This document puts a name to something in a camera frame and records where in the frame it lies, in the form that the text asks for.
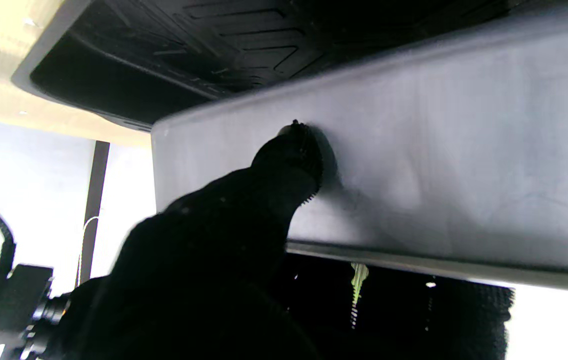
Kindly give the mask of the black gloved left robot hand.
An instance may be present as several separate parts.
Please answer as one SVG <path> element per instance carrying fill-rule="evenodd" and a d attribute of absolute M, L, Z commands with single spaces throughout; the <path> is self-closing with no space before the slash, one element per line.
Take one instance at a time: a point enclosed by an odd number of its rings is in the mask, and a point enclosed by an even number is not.
<path fill-rule="evenodd" d="M 318 193 L 316 131 L 294 120 L 250 166 L 127 235 L 110 274 L 71 292 L 43 360 L 503 360 L 514 291 L 288 253 Z"/>

